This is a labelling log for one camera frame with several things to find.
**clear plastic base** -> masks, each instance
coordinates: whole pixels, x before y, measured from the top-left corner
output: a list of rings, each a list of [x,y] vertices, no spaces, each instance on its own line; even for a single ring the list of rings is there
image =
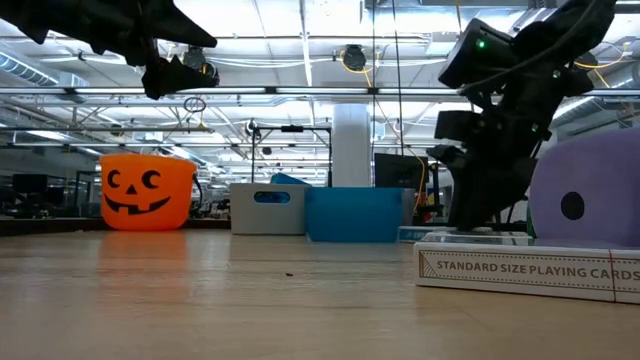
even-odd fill
[[[427,234],[421,242],[513,246],[534,245],[534,239],[526,233],[494,231],[438,231]]]

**desk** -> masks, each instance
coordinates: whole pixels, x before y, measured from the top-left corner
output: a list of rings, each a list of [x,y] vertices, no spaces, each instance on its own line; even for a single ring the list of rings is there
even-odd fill
[[[640,306],[417,288],[411,245],[0,238],[2,359],[637,359]]]

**blue storage bin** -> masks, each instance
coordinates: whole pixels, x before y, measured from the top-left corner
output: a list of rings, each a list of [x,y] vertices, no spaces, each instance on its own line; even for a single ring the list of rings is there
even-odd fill
[[[309,188],[305,195],[311,241],[392,243],[403,225],[404,189]]]
[[[306,182],[296,179],[294,177],[291,177],[289,175],[285,175],[283,173],[277,173],[275,175],[273,175],[271,177],[271,183],[272,184],[279,184],[279,185],[309,185]]]

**bucket handle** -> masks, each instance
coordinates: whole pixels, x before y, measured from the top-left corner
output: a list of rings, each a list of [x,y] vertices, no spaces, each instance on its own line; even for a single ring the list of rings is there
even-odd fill
[[[198,205],[196,205],[195,207],[193,207],[191,209],[191,211],[189,211],[189,215],[191,215],[191,217],[194,217],[195,215],[198,214],[198,211],[200,211],[200,208],[202,207],[202,186],[200,185],[200,182],[198,181],[198,174],[193,174],[193,182],[196,183],[196,187],[198,188],[198,192],[200,193],[200,200],[198,200]]]

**orange pumpkin bucket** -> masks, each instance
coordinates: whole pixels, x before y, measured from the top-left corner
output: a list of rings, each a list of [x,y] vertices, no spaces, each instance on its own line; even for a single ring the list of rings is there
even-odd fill
[[[187,220],[193,174],[187,160],[116,154],[100,158],[105,222],[117,230],[175,230]]]

